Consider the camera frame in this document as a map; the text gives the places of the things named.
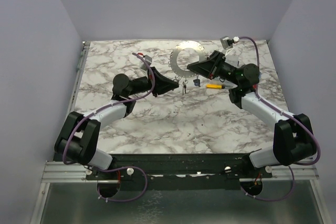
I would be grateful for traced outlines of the perforated metal ring disc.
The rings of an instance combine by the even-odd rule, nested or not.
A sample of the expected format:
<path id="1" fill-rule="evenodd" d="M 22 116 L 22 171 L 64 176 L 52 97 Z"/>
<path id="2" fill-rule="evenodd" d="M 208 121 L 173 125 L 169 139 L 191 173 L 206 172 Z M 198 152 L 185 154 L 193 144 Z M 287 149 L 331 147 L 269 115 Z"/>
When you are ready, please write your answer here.
<path id="1" fill-rule="evenodd" d="M 198 55 L 199 61 L 204 61 L 206 59 L 206 55 L 204 47 L 196 41 L 187 40 L 176 45 L 176 47 L 170 54 L 169 67 L 178 77 L 188 79 L 196 76 L 197 74 L 190 70 L 183 70 L 178 66 L 177 58 L 179 56 L 179 53 L 184 49 L 195 50 Z"/>

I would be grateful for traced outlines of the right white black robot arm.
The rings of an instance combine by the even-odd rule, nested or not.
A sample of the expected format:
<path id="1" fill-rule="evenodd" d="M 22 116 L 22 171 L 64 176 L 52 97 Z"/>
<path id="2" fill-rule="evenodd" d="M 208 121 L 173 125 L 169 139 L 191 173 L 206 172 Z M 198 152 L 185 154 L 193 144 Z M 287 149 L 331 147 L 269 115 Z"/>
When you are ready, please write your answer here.
<path id="1" fill-rule="evenodd" d="M 206 60 L 187 65 L 187 69 L 210 80 L 219 77 L 235 84 L 229 90 L 230 101 L 273 130 L 272 146 L 250 153 L 247 161 L 241 164 L 241 171 L 246 177 L 254 177 L 261 167 L 289 166 L 317 153 L 310 120 L 306 115 L 286 112 L 257 94 L 257 65 L 249 63 L 234 67 L 226 62 L 222 52 L 214 51 Z"/>

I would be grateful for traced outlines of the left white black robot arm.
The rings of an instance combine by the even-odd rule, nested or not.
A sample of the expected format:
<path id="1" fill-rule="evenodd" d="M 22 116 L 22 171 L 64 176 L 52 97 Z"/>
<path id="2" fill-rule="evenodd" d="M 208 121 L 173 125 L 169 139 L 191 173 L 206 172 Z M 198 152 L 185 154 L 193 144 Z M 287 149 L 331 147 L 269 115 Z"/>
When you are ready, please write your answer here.
<path id="1" fill-rule="evenodd" d="M 157 97 L 178 87 L 177 81 L 161 75 L 155 67 L 147 71 L 146 77 L 137 79 L 130 79 L 122 73 L 116 75 L 113 79 L 113 96 L 108 104 L 85 114 L 75 111 L 68 114 L 54 151 L 62 156 L 66 164 L 93 166 L 98 168 L 102 178 L 112 178 L 116 172 L 112 156 L 97 149 L 100 130 L 132 113 L 140 97 L 131 99 L 131 95 L 147 92 Z"/>

